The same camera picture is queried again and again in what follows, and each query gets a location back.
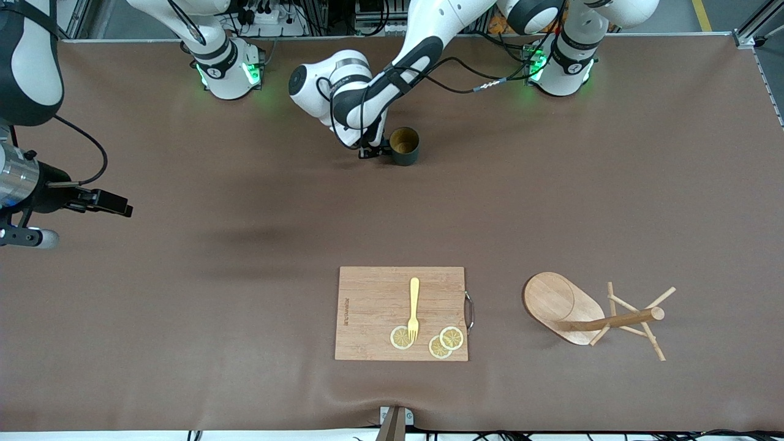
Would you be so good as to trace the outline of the dark green cup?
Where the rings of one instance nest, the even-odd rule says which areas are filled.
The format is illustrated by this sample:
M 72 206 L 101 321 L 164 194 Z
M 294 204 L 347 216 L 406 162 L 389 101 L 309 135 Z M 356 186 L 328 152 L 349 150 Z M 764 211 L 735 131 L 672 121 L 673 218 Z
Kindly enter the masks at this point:
M 409 167 L 419 159 L 420 135 L 411 127 L 400 127 L 390 134 L 389 147 L 396 165 Z

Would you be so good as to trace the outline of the wooden mug tree rack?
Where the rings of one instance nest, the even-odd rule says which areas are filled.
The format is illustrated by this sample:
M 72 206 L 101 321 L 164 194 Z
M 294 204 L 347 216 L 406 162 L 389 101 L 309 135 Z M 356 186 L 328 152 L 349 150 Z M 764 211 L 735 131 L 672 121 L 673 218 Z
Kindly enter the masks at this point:
M 620 329 L 649 341 L 659 361 L 665 354 L 650 323 L 664 319 L 661 304 L 677 289 L 670 287 L 642 308 L 633 307 L 615 294 L 608 282 L 609 312 L 571 280 L 558 273 L 535 274 L 527 281 L 521 298 L 526 312 L 557 337 L 571 344 L 596 346 L 611 330 Z

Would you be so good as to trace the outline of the white socket hub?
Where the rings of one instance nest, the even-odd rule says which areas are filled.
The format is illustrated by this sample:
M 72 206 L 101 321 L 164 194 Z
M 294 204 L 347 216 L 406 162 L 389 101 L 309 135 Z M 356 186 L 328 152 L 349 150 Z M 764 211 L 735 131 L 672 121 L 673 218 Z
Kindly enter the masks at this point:
M 356 19 L 353 23 L 356 32 L 361 36 L 401 37 L 408 30 L 407 20 L 390 20 L 389 22 Z

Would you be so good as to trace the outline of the yellow plastic fork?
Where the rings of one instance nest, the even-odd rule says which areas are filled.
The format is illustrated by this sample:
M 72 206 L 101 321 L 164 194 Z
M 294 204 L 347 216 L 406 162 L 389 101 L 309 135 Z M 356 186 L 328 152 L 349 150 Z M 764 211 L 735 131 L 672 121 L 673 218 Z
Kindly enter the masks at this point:
M 408 338 L 413 344 L 418 337 L 420 324 L 417 316 L 420 295 L 420 280 L 417 277 L 411 278 L 409 283 L 410 315 L 408 320 Z

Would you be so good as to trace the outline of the white power strip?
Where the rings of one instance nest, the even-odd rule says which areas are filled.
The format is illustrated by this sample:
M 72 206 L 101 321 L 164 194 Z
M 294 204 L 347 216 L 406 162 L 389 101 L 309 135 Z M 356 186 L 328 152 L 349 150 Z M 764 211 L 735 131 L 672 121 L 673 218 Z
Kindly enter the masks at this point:
M 238 17 L 240 34 L 246 37 L 302 37 L 311 29 L 303 8 L 285 0 L 258 0 Z

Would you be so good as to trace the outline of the metal table edge bracket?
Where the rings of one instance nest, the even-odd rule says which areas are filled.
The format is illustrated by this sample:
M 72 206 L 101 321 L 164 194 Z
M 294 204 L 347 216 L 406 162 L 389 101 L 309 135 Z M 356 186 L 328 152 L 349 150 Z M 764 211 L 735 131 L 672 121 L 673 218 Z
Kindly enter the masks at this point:
M 405 441 L 408 427 L 414 425 L 413 411 L 400 405 L 382 407 L 380 423 L 375 441 Z

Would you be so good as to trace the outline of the aluminium frame strut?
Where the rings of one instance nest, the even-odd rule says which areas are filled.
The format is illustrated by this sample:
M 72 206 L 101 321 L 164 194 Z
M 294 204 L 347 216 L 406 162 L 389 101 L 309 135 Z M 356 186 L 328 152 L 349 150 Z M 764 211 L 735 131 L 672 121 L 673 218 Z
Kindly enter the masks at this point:
M 762 47 L 776 33 L 784 31 L 784 22 L 770 29 L 778 17 L 784 19 L 784 0 L 764 0 L 738 28 L 733 30 L 736 46 L 738 48 Z

